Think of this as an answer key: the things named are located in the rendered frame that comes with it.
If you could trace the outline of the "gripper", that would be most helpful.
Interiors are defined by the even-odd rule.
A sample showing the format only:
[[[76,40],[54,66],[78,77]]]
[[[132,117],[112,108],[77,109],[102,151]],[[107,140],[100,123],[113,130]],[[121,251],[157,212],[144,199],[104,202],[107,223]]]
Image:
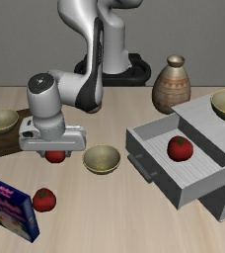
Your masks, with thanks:
[[[86,130],[81,126],[67,126],[61,137],[45,140],[34,126],[33,118],[27,117],[20,125],[19,144],[22,150],[37,151],[40,157],[44,157],[46,151],[65,151],[65,157],[71,157],[71,151],[86,148]]]

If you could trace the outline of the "red tomato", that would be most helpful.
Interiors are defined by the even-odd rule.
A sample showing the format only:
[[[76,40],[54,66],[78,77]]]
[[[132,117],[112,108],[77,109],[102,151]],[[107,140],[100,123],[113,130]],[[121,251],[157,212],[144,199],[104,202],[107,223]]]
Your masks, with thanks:
[[[50,163],[61,163],[65,159],[65,152],[50,150],[45,153],[44,157]]]
[[[174,136],[168,143],[167,154],[176,162],[187,161],[193,155],[193,145],[183,136]]]
[[[56,206],[56,196],[47,188],[37,190],[33,197],[33,207],[36,211],[52,211]]]

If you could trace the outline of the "brown cutting board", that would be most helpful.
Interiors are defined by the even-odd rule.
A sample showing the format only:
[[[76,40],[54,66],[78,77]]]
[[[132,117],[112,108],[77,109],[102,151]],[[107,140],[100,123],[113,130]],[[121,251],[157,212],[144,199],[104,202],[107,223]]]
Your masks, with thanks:
[[[29,109],[18,111],[19,120],[15,127],[7,133],[0,133],[0,157],[17,153],[21,151],[19,145],[19,128],[24,118],[29,117],[31,112]]]

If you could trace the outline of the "grey cabinet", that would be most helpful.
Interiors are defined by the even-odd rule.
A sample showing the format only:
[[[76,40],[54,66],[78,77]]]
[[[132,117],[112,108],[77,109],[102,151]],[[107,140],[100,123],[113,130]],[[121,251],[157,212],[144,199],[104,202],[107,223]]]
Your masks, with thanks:
[[[212,110],[211,95],[177,105],[174,107],[174,111],[200,133],[200,137],[194,140],[195,143],[214,161],[224,165],[225,121]],[[199,200],[217,220],[225,220],[225,185]]]

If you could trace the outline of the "blue carton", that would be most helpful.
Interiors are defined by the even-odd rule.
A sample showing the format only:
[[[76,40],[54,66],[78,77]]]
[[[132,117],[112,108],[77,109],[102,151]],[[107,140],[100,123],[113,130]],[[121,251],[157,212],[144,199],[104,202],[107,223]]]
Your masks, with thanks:
[[[34,242],[39,236],[31,197],[0,181],[0,225]]]

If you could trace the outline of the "grey open drawer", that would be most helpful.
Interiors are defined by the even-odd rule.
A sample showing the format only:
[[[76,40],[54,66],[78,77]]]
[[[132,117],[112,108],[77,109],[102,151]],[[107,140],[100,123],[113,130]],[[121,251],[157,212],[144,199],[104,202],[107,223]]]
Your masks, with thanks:
[[[193,145],[193,155],[172,160],[167,147],[180,135]],[[176,114],[126,130],[128,159],[148,183],[155,183],[179,209],[225,186],[225,153]]]

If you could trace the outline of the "brown patterned vase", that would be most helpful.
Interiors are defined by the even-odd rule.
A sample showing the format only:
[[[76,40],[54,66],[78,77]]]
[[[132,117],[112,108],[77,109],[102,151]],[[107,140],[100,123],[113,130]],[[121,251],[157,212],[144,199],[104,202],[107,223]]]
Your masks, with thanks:
[[[190,100],[190,83],[184,69],[185,59],[177,54],[167,57],[152,89],[152,103],[162,114],[169,115],[176,105]]]

